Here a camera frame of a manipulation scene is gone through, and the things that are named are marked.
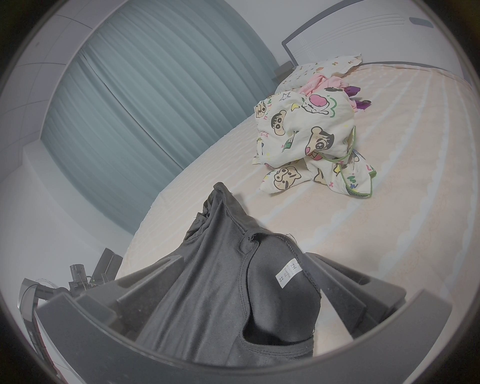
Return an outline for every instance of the teal curtain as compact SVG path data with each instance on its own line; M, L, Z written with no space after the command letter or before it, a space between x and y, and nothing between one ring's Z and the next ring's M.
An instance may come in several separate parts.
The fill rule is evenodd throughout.
M131 0L74 58L41 139L134 233L158 193L274 92L277 66L223 0Z

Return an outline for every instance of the patterned pillow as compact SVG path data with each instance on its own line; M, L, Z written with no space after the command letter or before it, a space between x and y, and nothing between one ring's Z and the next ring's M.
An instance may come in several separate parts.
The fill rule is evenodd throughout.
M276 93L303 87L316 73L326 77L343 77L350 68L361 63L361 55L337 56L334 59L300 65L277 87Z

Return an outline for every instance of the white label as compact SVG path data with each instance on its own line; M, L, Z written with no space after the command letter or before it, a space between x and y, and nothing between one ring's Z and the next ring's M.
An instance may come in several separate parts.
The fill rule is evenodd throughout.
M295 276L302 268L297 259L291 259L283 269L275 276L280 286L283 287Z

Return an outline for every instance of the star print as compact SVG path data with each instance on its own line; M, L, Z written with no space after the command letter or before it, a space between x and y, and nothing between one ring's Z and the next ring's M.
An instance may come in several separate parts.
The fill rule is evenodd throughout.
M291 93L291 92L284 93L283 96L282 96L282 98L280 99L280 101L283 101L283 100L288 99L289 97L292 97L292 96L290 96L290 93Z

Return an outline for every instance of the bed sheet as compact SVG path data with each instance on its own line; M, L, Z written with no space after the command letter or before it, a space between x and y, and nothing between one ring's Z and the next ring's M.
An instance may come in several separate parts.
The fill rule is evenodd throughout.
M346 77L372 101L356 116L356 148L378 174L373 196L357 199L305 182L268 195L269 171L252 165L253 116L203 153L153 203L118 277L175 250L222 181L245 211L273 232L291 234L304 252L403 286L426 288L454 304L425 360L448 341L479 285L478 105L469 85L438 69L370 64ZM315 354L351 341L328 300L315 331Z

